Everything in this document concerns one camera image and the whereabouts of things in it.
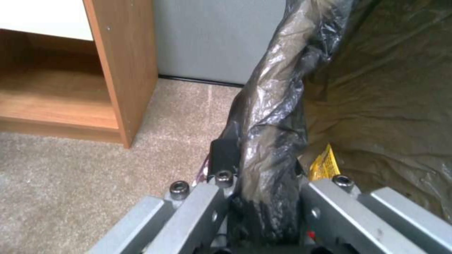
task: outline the wooden cabinet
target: wooden cabinet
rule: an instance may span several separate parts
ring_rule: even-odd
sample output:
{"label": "wooden cabinet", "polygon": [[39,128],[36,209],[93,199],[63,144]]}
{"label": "wooden cabinet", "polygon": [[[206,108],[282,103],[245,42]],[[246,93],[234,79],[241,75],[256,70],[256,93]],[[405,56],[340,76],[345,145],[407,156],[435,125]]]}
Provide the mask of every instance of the wooden cabinet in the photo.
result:
{"label": "wooden cabinet", "polygon": [[153,23],[151,0],[0,0],[0,130],[130,147],[157,82]]}

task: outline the brown plastic sheet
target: brown plastic sheet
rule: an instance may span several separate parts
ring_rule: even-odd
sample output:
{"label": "brown plastic sheet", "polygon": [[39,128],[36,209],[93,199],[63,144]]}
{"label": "brown plastic sheet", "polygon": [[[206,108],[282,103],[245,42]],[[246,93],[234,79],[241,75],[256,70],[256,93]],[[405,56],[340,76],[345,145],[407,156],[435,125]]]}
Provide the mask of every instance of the brown plastic sheet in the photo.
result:
{"label": "brown plastic sheet", "polygon": [[389,186],[452,222],[452,1],[362,1],[305,89],[305,169],[330,142],[362,190]]}

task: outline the gray metal bar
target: gray metal bar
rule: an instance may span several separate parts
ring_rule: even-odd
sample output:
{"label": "gray metal bar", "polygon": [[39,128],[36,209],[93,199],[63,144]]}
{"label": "gray metal bar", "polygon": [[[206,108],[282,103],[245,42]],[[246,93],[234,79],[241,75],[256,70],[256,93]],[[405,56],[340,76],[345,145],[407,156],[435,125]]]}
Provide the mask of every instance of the gray metal bar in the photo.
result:
{"label": "gray metal bar", "polygon": [[196,248],[209,247],[227,209],[223,190],[198,184],[147,247],[146,254],[192,254]]}
{"label": "gray metal bar", "polygon": [[140,253],[173,212],[171,202],[144,197],[88,253]]}
{"label": "gray metal bar", "polygon": [[452,254],[452,226],[391,188],[358,200],[426,252]]}
{"label": "gray metal bar", "polygon": [[331,180],[303,186],[309,226],[327,246],[351,244],[360,253],[425,253]]}

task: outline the hole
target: hole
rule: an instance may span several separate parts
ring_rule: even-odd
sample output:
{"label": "hole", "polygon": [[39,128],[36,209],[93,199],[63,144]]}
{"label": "hole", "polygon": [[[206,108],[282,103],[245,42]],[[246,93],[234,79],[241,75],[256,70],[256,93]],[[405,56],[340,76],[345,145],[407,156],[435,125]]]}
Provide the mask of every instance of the hole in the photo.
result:
{"label": "hole", "polygon": [[228,172],[222,171],[222,172],[218,173],[218,176],[219,177],[228,177],[229,174],[228,174]]}
{"label": "hole", "polygon": [[350,181],[350,179],[348,177],[343,176],[343,175],[338,175],[336,177],[336,181],[338,183],[343,183],[343,184],[351,184],[351,182],[352,182],[352,181]]}
{"label": "hole", "polygon": [[183,190],[184,189],[184,184],[183,183],[176,183],[174,185],[174,189],[175,190]]}
{"label": "hole", "polygon": [[218,213],[216,211],[213,211],[212,213],[212,222],[215,222],[218,218]]}

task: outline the bolt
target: bolt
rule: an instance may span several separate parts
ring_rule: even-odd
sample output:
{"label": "bolt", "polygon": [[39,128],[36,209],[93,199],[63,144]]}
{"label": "bolt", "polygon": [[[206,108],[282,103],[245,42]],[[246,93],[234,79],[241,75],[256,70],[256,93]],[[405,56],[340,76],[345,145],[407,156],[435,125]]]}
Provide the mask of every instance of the bolt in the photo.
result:
{"label": "bolt", "polygon": [[220,188],[229,188],[234,183],[234,176],[229,170],[222,170],[215,174],[215,184]]}
{"label": "bolt", "polygon": [[190,186],[185,181],[175,181],[169,187],[169,193],[174,200],[184,200],[190,191]]}
{"label": "bolt", "polygon": [[348,176],[345,176],[343,174],[337,174],[333,176],[332,180],[333,183],[335,183],[337,186],[348,193],[350,193],[353,189],[353,186],[355,186],[355,182]]}
{"label": "bolt", "polygon": [[315,219],[317,219],[317,220],[320,219],[320,209],[319,208],[314,207],[311,210],[311,214],[314,216]]}

